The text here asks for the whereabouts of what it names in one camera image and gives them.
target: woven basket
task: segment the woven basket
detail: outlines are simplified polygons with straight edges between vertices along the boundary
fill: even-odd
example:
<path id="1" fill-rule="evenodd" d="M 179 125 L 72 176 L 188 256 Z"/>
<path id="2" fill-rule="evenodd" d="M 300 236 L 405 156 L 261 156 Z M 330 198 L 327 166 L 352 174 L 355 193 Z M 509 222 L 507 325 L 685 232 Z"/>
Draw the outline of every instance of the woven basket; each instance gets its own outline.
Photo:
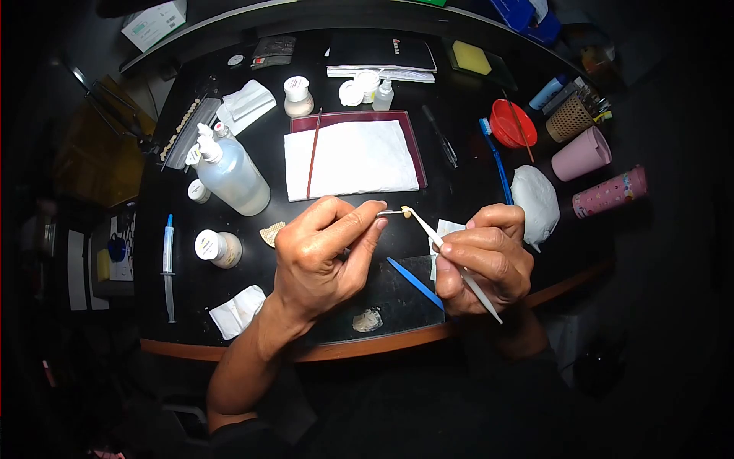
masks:
<path id="1" fill-rule="evenodd" d="M 593 125 L 594 120 L 575 93 L 545 122 L 548 133 L 558 143 L 573 139 Z"/>

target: fingernail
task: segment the fingernail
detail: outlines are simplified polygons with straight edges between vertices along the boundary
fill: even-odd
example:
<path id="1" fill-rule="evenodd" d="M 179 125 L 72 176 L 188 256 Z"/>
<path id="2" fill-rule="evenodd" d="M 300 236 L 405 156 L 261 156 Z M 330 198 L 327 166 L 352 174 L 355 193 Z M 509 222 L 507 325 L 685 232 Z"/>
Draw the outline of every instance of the fingernail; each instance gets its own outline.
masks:
<path id="1" fill-rule="evenodd" d="M 451 269 L 451 262 L 442 256 L 436 257 L 436 270 L 439 271 L 448 271 Z"/>

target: white brush handle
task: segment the white brush handle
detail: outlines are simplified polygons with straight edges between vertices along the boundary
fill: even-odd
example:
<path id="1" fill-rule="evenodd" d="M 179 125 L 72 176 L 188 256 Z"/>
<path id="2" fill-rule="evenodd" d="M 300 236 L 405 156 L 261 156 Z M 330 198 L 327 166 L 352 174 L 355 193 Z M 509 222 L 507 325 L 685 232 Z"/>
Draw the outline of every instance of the white brush handle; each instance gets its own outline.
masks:
<path id="1" fill-rule="evenodd" d="M 431 240 L 438 246 L 439 249 L 441 249 L 441 246 L 443 245 L 443 239 L 441 239 L 441 236 L 439 236 L 436 231 L 433 231 L 433 228 L 428 226 L 428 223 L 424 222 L 423 219 L 420 218 L 413 209 L 409 207 L 405 210 L 410 211 L 410 213 L 413 214 L 418 223 L 420 223 L 423 227 L 423 230 L 426 232 L 426 234 L 428 234 L 428 237 L 431 238 Z M 497 315 L 497 311 L 495 311 L 494 305 L 492 304 L 490 299 L 487 298 L 487 296 L 484 294 L 474 278 L 471 277 L 471 274 L 469 274 L 466 268 L 464 268 L 463 266 L 457 266 L 457 269 L 459 270 L 459 274 L 461 275 L 461 277 L 464 279 L 464 282 L 466 282 L 466 284 L 469 286 L 471 291 L 474 292 L 476 297 L 479 298 L 479 301 L 482 302 L 482 305 L 495 317 L 495 319 L 497 319 L 498 322 L 502 323 L 502 319 L 500 319 L 500 317 Z"/>

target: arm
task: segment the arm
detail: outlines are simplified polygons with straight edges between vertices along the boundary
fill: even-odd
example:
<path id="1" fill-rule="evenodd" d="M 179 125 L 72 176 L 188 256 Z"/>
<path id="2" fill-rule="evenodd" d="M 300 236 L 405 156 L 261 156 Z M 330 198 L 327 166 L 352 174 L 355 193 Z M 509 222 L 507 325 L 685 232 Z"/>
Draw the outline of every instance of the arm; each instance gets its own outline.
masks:
<path id="1" fill-rule="evenodd" d="M 543 351 L 548 346 L 545 329 L 522 302 L 530 291 L 534 264 L 532 255 L 523 248 L 525 212 L 519 206 L 487 206 L 469 220 L 466 228 L 444 238 L 436 259 L 436 292 L 446 301 L 446 312 L 475 315 L 476 320 L 468 326 L 485 329 L 509 360 Z M 461 279 L 456 264 L 475 272 L 477 284 L 502 314 L 503 325 L 488 316 Z"/>
<path id="2" fill-rule="evenodd" d="M 270 295 L 250 326 L 229 346 L 211 376 L 206 395 L 209 430 L 256 418 L 252 407 L 270 387 L 283 348 L 303 335 L 304 327 L 278 320 L 282 305 Z"/>
<path id="3" fill-rule="evenodd" d="M 359 292 L 379 235 L 382 201 L 358 208 L 328 196 L 319 199 L 275 238 L 275 288 L 250 326 L 227 349 L 206 397 L 209 429 L 255 418 L 253 407 L 280 368 L 283 348 L 310 330 L 331 308 Z M 351 247 L 346 261 L 337 255 Z"/>

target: tissue paper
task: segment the tissue paper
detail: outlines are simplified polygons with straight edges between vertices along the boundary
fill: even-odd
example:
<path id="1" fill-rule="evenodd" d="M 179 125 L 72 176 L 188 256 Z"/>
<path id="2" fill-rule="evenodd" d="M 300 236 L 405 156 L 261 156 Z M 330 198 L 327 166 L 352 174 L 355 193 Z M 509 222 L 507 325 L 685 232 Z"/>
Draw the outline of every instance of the tissue paper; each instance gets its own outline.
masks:
<path id="1" fill-rule="evenodd" d="M 320 128 L 312 169 L 314 132 L 294 132 L 283 138 L 289 201 L 306 199 L 310 171 L 311 199 L 418 190 L 399 121 L 349 121 Z"/>
<path id="2" fill-rule="evenodd" d="M 448 220 L 438 219 L 438 226 L 436 227 L 436 233 L 442 238 L 449 233 L 454 231 L 462 231 L 466 229 L 466 225 L 461 223 L 449 222 Z M 436 257 L 438 253 L 433 250 L 433 241 L 428 238 L 428 250 L 431 251 L 431 280 L 436 281 Z"/>
<path id="3" fill-rule="evenodd" d="M 275 106 L 275 98 L 256 80 L 249 80 L 236 93 L 222 97 L 224 103 L 217 109 L 217 117 L 232 135 L 237 135 Z"/>
<path id="4" fill-rule="evenodd" d="M 209 311 L 209 315 L 222 332 L 222 338 L 232 339 L 250 325 L 264 301 L 263 289 L 251 285 L 228 302 Z"/>
<path id="5" fill-rule="evenodd" d="M 545 242 L 561 219 L 556 189 L 542 172 L 526 165 L 515 169 L 510 190 L 515 205 L 525 211 L 523 240 L 540 253 L 538 244 Z"/>

